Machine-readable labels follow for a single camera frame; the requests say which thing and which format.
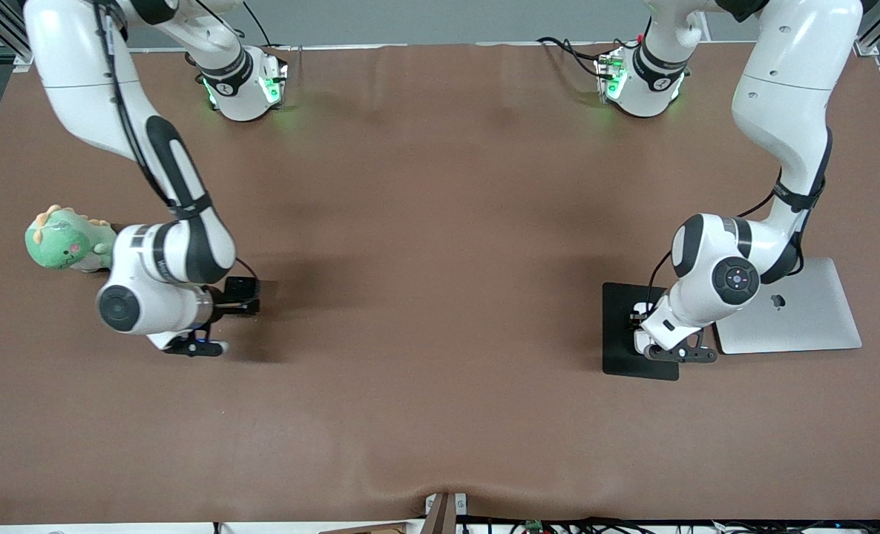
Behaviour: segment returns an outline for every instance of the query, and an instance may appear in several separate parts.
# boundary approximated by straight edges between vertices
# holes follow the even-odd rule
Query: green plush toy
[[[110,269],[116,239],[105,220],[88,220],[57,205],[37,216],[25,232],[27,253],[37,264],[84,273]]]

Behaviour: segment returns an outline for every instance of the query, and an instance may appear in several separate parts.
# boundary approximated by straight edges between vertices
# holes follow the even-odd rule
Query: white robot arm
[[[176,128],[140,87],[121,34],[127,11],[114,0],[29,0],[25,19],[47,98],[61,124],[97,148],[133,159],[175,221],[128,226],[97,306],[111,328],[148,335],[167,352],[222,354],[195,339],[226,303],[206,284],[222,280],[236,248]],[[233,311],[223,311],[229,304]]]
[[[129,24],[149,24],[186,48],[191,63],[203,74],[213,106],[227,118],[252,121],[281,105],[287,65],[260,48],[244,47],[235,31],[217,18],[243,0],[117,0],[117,4]]]
[[[617,50],[623,61],[608,62],[613,79],[604,84],[604,96],[632,115],[660,114],[677,95],[700,39],[691,14],[726,9],[743,20],[756,13],[760,36],[732,111],[741,131],[781,165],[765,220],[698,214],[677,230],[672,265],[680,279],[640,324],[639,334],[650,337],[644,354],[654,358],[738,312],[760,284],[796,267],[833,145],[827,103],[862,9],[858,0],[644,1],[651,10],[648,31],[637,47]]]

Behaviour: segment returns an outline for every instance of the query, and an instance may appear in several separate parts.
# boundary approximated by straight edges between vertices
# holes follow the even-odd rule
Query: laptop
[[[726,355],[857,349],[861,338],[836,265],[807,257],[799,274],[761,285],[746,307],[716,322]]]

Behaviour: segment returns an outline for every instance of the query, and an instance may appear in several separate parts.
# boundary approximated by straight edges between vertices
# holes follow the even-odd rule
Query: cable
[[[572,47],[572,43],[568,39],[566,39],[565,41],[559,41],[555,37],[542,37],[542,38],[536,39],[536,42],[542,43],[542,44],[554,43],[556,45],[559,45],[559,48],[562,48],[562,50],[564,50],[565,52],[572,54],[572,57],[575,58],[575,61],[579,64],[579,67],[581,67],[582,70],[584,70],[585,72],[588,72],[589,74],[591,74],[592,76],[595,76],[596,78],[601,78],[602,80],[612,80],[613,79],[612,76],[610,76],[608,74],[600,74],[599,72],[593,71],[591,68],[588,67],[588,65],[586,65],[585,63],[582,63],[582,59],[585,59],[588,61],[595,61],[599,57],[597,55],[586,54],[585,52],[579,52],[578,50],[575,50],[575,48]]]
[[[810,222],[810,215],[812,215],[812,210],[807,211],[806,219],[803,219],[803,227],[800,228],[799,237],[796,239],[796,257],[799,258],[799,267],[787,274],[788,277],[802,273],[803,267],[806,267],[806,258],[803,257],[803,230],[806,230],[806,225]]]
[[[653,288],[654,288],[654,277],[657,276],[657,272],[661,270],[661,267],[663,267],[664,262],[667,261],[669,257],[671,257],[671,251],[668,251],[667,254],[664,254],[664,257],[661,258],[661,261],[658,261],[657,265],[654,267],[654,270],[651,271],[651,279],[648,280],[648,299],[645,300],[645,302],[648,303],[648,306],[647,306],[648,311],[646,312],[646,314],[649,315],[649,317],[651,315],[651,312],[654,311],[654,307],[656,307],[656,305],[657,305],[656,302],[651,301],[651,290],[653,290]]]
[[[110,31],[108,31],[108,27],[112,23],[110,15],[105,15],[105,18],[101,17],[100,14],[100,4],[93,4],[93,17],[95,23],[97,23],[97,31],[99,31],[101,39],[100,44],[102,50],[104,50],[104,59],[107,60],[107,67],[110,70],[106,76],[111,79],[111,87],[114,88],[114,102],[117,104],[117,115],[120,117],[120,125],[122,130],[124,131],[124,136],[127,138],[127,143],[131,146],[131,151],[134,152],[134,161],[137,163],[137,166],[140,167],[140,171],[144,178],[146,179],[146,183],[151,186],[151,189],[156,196],[162,200],[162,203],[166,204],[166,207],[171,207],[173,205],[172,200],[166,196],[166,193],[162,191],[162,187],[160,187],[156,178],[153,177],[153,172],[149,169],[149,166],[146,165],[146,158],[144,153],[142,152],[142,148],[140,147],[140,143],[137,141],[136,134],[134,133],[134,123],[131,122],[131,116],[129,116],[127,112],[127,104],[124,102],[124,93],[122,93],[122,89],[120,88],[120,80],[117,78],[117,61],[114,60],[114,54],[111,53],[111,43],[112,39]]]
[[[746,216],[748,216],[749,214],[751,214],[751,213],[755,212],[756,210],[758,210],[758,209],[762,208],[763,206],[765,206],[766,203],[769,202],[769,201],[772,200],[772,199],[773,199],[773,192],[770,191],[770,192],[769,192],[769,195],[766,196],[766,199],[760,200],[760,203],[756,204],[756,206],[753,206],[753,207],[750,208],[749,210],[746,210],[745,212],[741,213],[740,215],[738,215],[738,217],[746,217]]]
[[[261,293],[261,280],[259,280],[259,274],[256,274],[256,271],[249,267],[249,264],[241,258],[236,258],[236,263],[239,263],[242,267],[246,268],[252,277],[256,280],[256,290],[255,293],[250,298],[246,298],[246,300],[241,302],[229,302],[227,304],[217,304],[216,308],[241,308],[243,306],[248,306],[249,304],[253,304],[254,301],[259,300],[259,294]]]
[[[240,39],[246,39],[246,34],[243,33],[243,31],[236,30],[235,27],[229,26],[229,23],[226,23],[226,21],[223,20],[223,17],[220,17],[219,15],[217,15],[216,11],[210,10],[209,6],[206,6],[206,4],[203,3],[203,0],[196,0],[196,3],[199,4],[200,6],[202,6],[203,9],[206,10],[207,13],[209,13],[210,15],[213,16],[213,18],[218,20],[220,22],[220,24],[222,24],[224,27],[226,27],[227,30],[231,31],[231,33],[235,33],[236,35],[239,35]]]
[[[637,530],[641,534],[654,534],[651,530],[647,530],[647,528],[641,527],[639,524],[632,523],[632,521],[622,520],[622,519],[611,519],[611,518],[595,518],[590,517],[587,521],[593,521],[593,524],[603,524],[605,525],[606,530],[616,530],[617,532],[624,532],[625,534],[632,534],[624,528],[630,528],[630,530]]]
[[[264,28],[263,25],[261,24],[261,22],[260,22],[260,20],[259,20],[259,17],[256,17],[256,14],[254,14],[254,13],[252,12],[252,7],[249,7],[249,3],[248,3],[248,2],[244,2],[244,1],[243,1],[243,6],[246,7],[246,11],[248,11],[249,15],[252,17],[252,20],[256,21],[256,26],[259,27],[259,31],[261,31],[261,33],[263,33],[263,37],[265,38],[265,45],[266,45],[267,47],[271,47],[271,45],[272,45],[272,41],[269,40],[269,38],[268,38],[268,33],[265,33],[265,28]]]
[[[624,41],[621,41],[620,39],[617,39],[617,38],[613,39],[612,43],[615,43],[616,45],[619,45],[620,47],[628,48],[628,50],[634,50],[635,48],[640,47],[640,45],[641,45],[640,43],[639,44],[627,44]]]

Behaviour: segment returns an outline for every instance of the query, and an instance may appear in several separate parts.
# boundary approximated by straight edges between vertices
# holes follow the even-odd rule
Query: brown tabletop
[[[702,45],[633,119],[556,48],[290,54],[288,106],[211,112],[181,54],[136,58],[264,280],[218,359],[101,324],[105,276],[46,271],[51,203],[168,213],[64,132],[36,75],[0,108],[0,523],[388,519],[436,490],[519,517],[880,518],[880,75],[830,103],[833,257],[864,348],[725,356],[678,382],[600,371],[600,290],[646,283],[674,230],[734,214],[777,162],[735,128],[747,44]],[[661,283],[670,284],[667,271]]]

